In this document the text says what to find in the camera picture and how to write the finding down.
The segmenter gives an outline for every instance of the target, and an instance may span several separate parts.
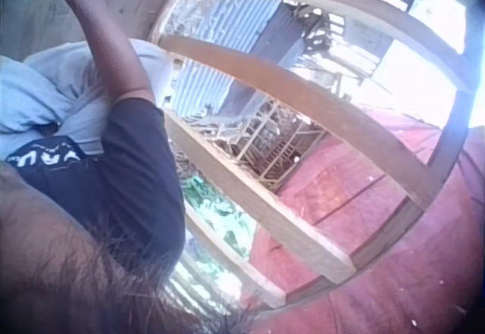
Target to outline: red tarp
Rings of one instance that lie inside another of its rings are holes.
[[[440,130],[392,111],[362,109],[428,160]],[[470,131],[436,201],[382,260],[326,297],[262,323],[259,333],[448,332],[482,284],[484,136],[483,129]],[[389,177],[333,137],[279,195],[349,254],[404,198]],[[286,292],[316,277],[262,228],[250,262]]]

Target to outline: wooden structure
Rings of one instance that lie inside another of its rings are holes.
[[[176,1],[171,0],[167,7],[172,8]],[[196,39],[161,37],[162,29],[153,31],[151,40],[165,50],[233,76],[310,117],[359,150],[407,195],[376,233],[350,256],[297,217],[186,122],[173,112],[166,111],[167,131],[173,143],[287,251],[320,275],[294,292],[283,292],[231,251],[187,205],[191,233],[221,264],[233,271],[245,287],[259,294],[263,301],[261,309],[267,315],[298,307],[345,284],[378,260],[420,219],[442,188],[462,150],[478,84],[478,68],[474,67],[477,60],[472,49],[482,49],[482,45],[470,45],[468,42],[465,53],[459,55],[421,22],[380,0],[296,1],[349,15],[399,39],[435,63],[457,85],[458,92],[449,122],[425,165],[364,112],[314,83],[251,55]],[[163,25],[169,14],[169,11],[163,10],[157,24]],[[468,35],[474,32],[471,30],[474,26],[469,27]],[[187,257],[182,264],[188,264]],[[193,275],[201,276],[193,263],[190,269]]]

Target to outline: bright sky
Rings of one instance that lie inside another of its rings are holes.
[[[462,53],[465,37],[465,8],[455,0],[419,0],[411,15],[428,25],[457,52]],[[485,70],[475,102],[470,127],[485,125]],[[437,67],[394,41],[374,79],[395,95],[366,82],[354,90],[353,101],[376,106],[392,106],[425,122],[443,127],[452,107],[456,88]]]

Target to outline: black t-shirt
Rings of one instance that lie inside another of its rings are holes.
[[[32,187],[57,202],[128,270],[162,263],[169,274],[185,242],[183,196],[163,113],[128,98],[112,109],[102,155],[67,136],[32,141],[7,157]]]

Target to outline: black sleeve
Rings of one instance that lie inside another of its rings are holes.
[[[111,216],[150,259],[168,270],[185,242],[183,196],[164,128],[163,112],[141,98],[118,102],[102,136],[105,153],[97,160]]]

